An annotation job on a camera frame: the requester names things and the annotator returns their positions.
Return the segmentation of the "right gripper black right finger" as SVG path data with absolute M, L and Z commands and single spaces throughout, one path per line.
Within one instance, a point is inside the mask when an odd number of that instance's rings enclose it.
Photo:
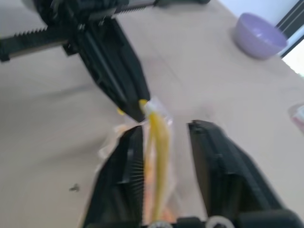
M 252 159 L 215 124 L 188 123 L 195 173 L 207 215 L 236 228 L 287 228 L 288 211 Z

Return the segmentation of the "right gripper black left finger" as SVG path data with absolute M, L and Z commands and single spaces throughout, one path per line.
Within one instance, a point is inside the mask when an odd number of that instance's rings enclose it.
M 98 171 L 82 228 L 139 228 L 143 222 L 143 128 L 133 127 Z

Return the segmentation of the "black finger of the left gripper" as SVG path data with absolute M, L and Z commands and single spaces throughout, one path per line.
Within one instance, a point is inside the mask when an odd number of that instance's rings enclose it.
M 90 23 L 110 84 L 120 100 L 150 100 L 142 65 L 116 19 Z
M 92 80 L 108 98 L 124 113 L 136 122 L 143 121 L 143 112 L 135 95 L 134 86 L 126 82 L 123 69 L 113 67 L 106 57 L 96 37 L 89 31 L 78 35 L 79 55 L 84 62 Z

